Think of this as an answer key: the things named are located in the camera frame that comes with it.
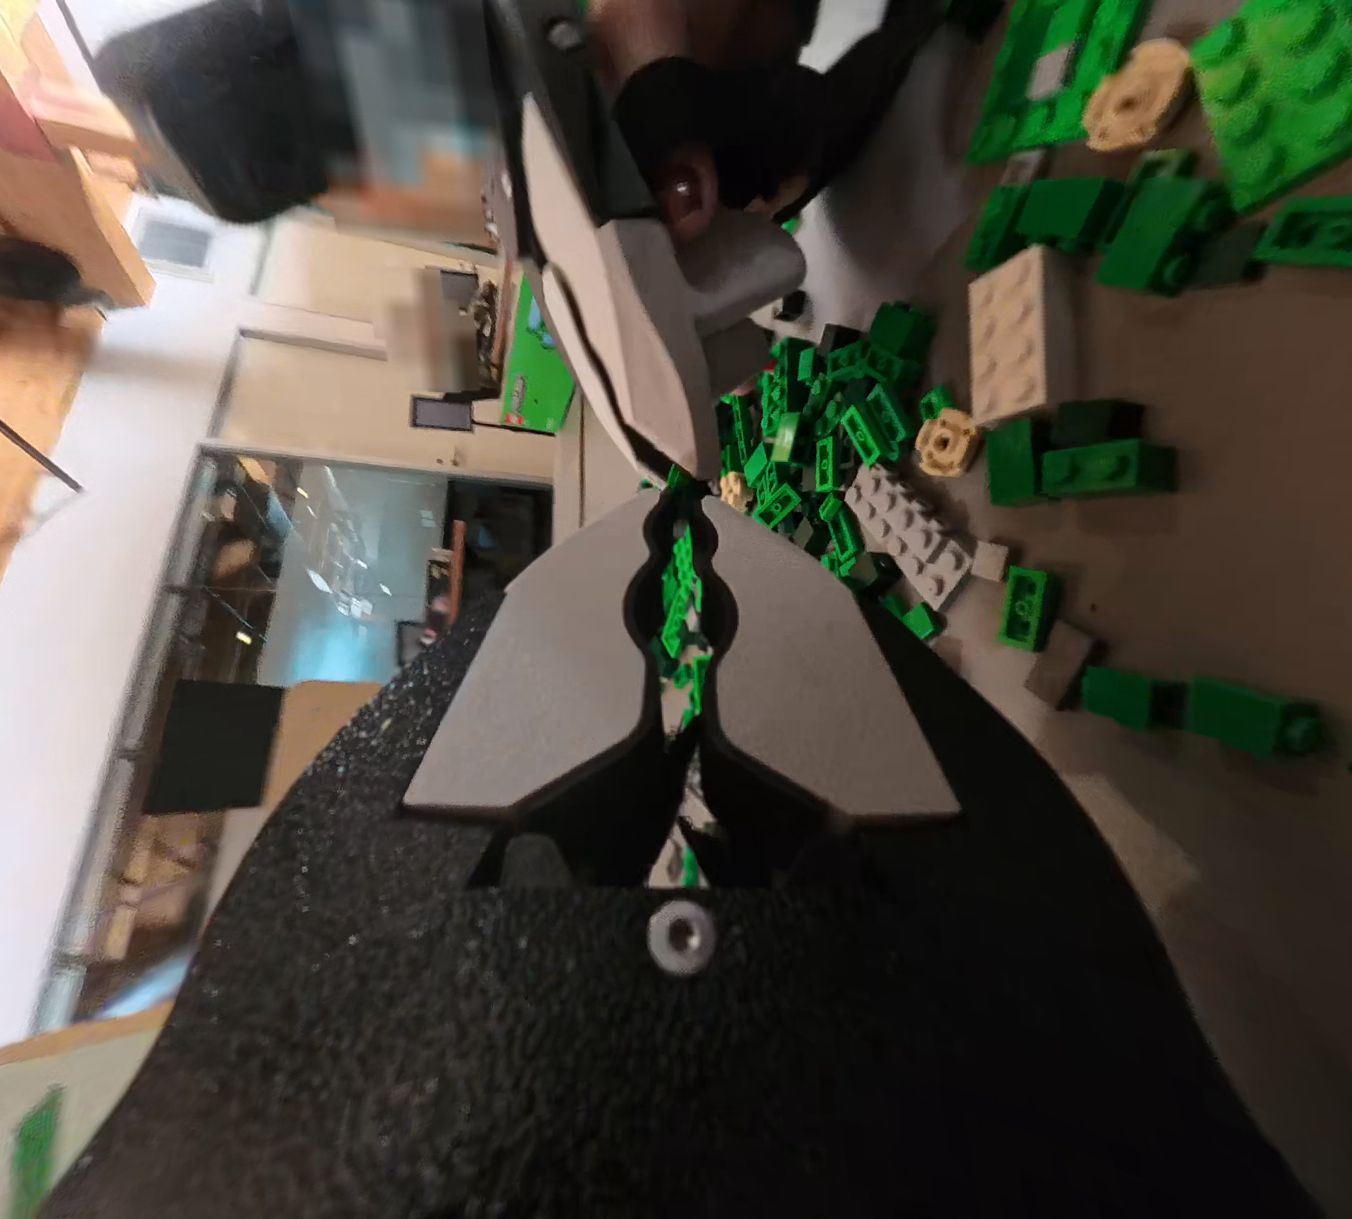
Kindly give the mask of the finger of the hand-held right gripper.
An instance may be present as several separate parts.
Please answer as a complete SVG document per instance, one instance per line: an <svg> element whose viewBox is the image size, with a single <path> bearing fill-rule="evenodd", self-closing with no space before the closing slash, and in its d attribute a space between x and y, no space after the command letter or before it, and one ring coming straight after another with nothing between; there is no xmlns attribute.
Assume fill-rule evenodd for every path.
<svg viewBox="0 0 1352 1219"><path fill-rule="evenodd" d="M526 277L555 346L578 384L595 422L639 477L656 477L657 464L647 450L638 447L619 412L614 388L586 332L563 273L528 271Z"/></svg>
<svg viewBox="0 0 1352 1219"><path fill-rule="evenodd" d="M595 222L532 95L521 102L521 169L533 271L566 278L618 411L656 463L646 478L678 466L709 480L721 457L714 394L666 228L646 216Z"/></svg>

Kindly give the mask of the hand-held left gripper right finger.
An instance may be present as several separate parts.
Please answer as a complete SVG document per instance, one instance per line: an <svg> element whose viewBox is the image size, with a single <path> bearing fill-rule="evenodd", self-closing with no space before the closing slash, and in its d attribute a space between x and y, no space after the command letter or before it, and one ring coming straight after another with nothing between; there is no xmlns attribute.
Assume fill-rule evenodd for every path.
<svg viewBox="0 0 1352 1219"><path fill-rule="evenodd" d="M962 805L853 591L718 498L698 519L716 878L774 884L836 839L954 822Z"/></svg>

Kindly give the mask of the grey desk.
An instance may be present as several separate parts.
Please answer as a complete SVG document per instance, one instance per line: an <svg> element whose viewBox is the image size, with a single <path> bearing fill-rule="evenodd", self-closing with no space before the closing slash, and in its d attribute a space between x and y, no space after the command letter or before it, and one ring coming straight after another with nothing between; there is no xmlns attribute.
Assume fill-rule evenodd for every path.
<svg viewBox="0 0 1352 1219"><path fill-rule="evenodd" d="M1190 41L1242 1L1156 0L1145 35ZM822 0L805 59L835 60L881 3ZM964 405L962 262L1002 169L960 159L998 43L938 39L800 231L807 329L864 326L891 298L931 309L932 377ZM1143 405L1177 491L997 509L983 456L935 490L938 511L1057 574L1063 619L1114 667L1312 701L1331 746L1260 758L1053 712L1025 688L1031 657L993 635L993 584L963 587L936 644L1095 820L1239 1093L1326 1216L1349 1216L1349 273L1157 298L1074 264L1078 394Z"/></svg>

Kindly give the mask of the light grey long plate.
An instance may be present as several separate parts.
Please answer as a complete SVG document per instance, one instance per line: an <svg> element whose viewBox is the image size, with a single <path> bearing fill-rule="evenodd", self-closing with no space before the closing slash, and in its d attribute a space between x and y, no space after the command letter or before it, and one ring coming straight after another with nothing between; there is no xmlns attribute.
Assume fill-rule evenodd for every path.
<svg viewBox="0 0 1352 1219"><path fill-rule="evenodd" d="M895 563L918 599L943 612L971 575L971 552L909 484L881 467L856 467L843 499L866 537Z"/></svg>

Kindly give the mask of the tan rounded board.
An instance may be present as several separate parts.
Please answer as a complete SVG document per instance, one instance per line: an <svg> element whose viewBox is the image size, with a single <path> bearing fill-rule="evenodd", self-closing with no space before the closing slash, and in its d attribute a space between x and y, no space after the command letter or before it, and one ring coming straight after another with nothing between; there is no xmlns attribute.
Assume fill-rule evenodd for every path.
<svg viewBox="0 0 1352 1219"><path fill-rule="evenodd" d="M281 803L315 757L381 687L302 681L281 692L260 799L264 813Z"/></svg>

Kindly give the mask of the small green plate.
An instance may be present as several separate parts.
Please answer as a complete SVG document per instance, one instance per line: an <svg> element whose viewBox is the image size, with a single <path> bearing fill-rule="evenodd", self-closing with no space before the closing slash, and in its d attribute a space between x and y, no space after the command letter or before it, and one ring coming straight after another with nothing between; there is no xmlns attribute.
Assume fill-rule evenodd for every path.
<svg viewBox="0 0 1352 1219"><path fill-rule="evenodd" d="M1062 580L1050 571L1009 566L997 639L1009 649L1040 653L1056 619Z"/></svg>

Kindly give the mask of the grey flat tile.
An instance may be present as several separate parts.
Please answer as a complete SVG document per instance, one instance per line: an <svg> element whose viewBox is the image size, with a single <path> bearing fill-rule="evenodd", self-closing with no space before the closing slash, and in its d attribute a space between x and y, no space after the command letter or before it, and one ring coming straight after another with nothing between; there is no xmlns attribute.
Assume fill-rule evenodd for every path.
<svg viewBox="0 0 1352 1219"><path fill-rule="evenodd" d="M1100 657L1102 646L1100 639L1074 623L1054 619L1022 687L1053 711L1073 708L1084 673Z"/></svg>

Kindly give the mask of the tan round brick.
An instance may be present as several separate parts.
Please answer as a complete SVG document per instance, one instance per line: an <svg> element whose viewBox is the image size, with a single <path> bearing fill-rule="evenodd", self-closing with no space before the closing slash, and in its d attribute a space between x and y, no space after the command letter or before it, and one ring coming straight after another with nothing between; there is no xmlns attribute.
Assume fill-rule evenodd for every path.
<svg viewBox="0 0 1352 1219"><path fill-rule="evenodd" d="M1090 95L1083 112L1088 149L1118 153L1156 143L1185 107L1192 86L1187 46L1173 39L1136 45Z"/></svg>
<svg viewBox="0 0 1352 1219"><path fill-rule="evenodd" d="M915 442L918 467L932 478L960 477L971 467L981 437L970 414L946 407L921 425Z"/></svg>

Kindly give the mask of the green rectangular block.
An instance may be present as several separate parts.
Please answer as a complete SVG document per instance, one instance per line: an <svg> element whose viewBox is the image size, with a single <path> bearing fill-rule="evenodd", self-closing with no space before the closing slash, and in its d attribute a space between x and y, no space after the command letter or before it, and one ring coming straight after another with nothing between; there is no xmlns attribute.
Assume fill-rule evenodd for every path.
<svg viewBox="0 0 1352 1219"><path fill-rule="evenodd" d="M1133 437L1047 450L1039 485L1049 498L1109 498L1173 492L1177 450Z"/></svg>
<svg viewBox="0 0 1352 1219"><path fill-rule="evenodd" d="M977 214L963 264L984 274L1031 246L1067 253L1105 249L1125 197L1122 181L1105 178L998 186Z"/></svg>
<svg viewBox="0 0 1352 1219"><path fill-rule="evenodd" d="M1022 508L1045 501L1040 459L1049 447L1045 416L1009 418L985 430L987 494L998 508Z"/></svg>
<svg viewBox="0 0 1352 1219"><path fill-rule="evenodd" d="M1093 278L1115 290L1176 297L1233 215L1229 191L1218 180L1142 180Z"/></svg>

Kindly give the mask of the white rectangular brick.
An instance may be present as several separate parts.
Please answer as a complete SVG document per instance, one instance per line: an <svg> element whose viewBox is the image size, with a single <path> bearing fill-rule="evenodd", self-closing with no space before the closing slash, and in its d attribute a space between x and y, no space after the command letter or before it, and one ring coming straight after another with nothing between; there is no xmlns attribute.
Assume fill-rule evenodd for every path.
<svg viewBox="0 0 1352 1219"><path fill-rule="evenodd" d="M978 428L1078 395L1071 278L1063 253L1033 245L967 285L970 414Z"/></svg>

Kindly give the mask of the green long block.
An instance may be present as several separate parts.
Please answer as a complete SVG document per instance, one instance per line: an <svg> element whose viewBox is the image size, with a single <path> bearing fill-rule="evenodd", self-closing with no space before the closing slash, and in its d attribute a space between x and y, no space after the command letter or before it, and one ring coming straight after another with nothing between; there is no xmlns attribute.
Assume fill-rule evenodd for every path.
<svg viewBox="0 0 1352 1219"><path fill-rule="evenodd" d="M1178 682L1093 666L1080 678L1078 702L1126 729L1187 730L1262 757L1314 754L1328 740L1316 704L1211 677Z"/></svg>

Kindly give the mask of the large green plate build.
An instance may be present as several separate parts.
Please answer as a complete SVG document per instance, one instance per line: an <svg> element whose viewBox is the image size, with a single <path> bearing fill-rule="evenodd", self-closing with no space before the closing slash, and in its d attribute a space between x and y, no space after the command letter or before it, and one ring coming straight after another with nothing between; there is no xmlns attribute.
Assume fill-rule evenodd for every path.
<svg viewBox="0 0 1352 1219"><path fill-rule="evenodd" d="M1135 45L1153 0L1016 0L966 162L1081 142L1091 94Z"/></svg>

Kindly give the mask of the green square stud plate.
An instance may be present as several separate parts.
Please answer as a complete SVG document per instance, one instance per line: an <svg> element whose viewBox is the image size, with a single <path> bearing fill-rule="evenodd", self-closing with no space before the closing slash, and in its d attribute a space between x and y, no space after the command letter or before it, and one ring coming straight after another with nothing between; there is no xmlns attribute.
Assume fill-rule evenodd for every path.
<svg viewBox="0 0 1352 1219"><path fill-rule="evenodd" d="M1191 45L1190 60L1239 214L1349 156L1349 0L1246 0Z"/></svg>

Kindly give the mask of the black wall panel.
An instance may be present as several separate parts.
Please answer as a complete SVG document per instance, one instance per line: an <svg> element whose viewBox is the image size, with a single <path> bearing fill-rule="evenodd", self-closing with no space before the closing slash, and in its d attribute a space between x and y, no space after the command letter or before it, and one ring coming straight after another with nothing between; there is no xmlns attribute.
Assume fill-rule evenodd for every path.
<svg viewBox="0 0 1352 1219"><path fill-rule="evenodd" d="M259 806L284 694L281 687L178 680L142 813Z"/></svg>

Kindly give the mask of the wall air vent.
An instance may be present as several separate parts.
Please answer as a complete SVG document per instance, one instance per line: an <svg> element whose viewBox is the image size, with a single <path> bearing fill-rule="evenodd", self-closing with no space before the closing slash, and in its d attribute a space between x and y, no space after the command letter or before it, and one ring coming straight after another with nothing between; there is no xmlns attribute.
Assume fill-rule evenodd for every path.
<svg viewBox="0 0 1352 1219"><path fill-rule="evenodd" d="M152 269L208 276L215 231L163 214L142 214L132 231L138 252Z"/></svg>

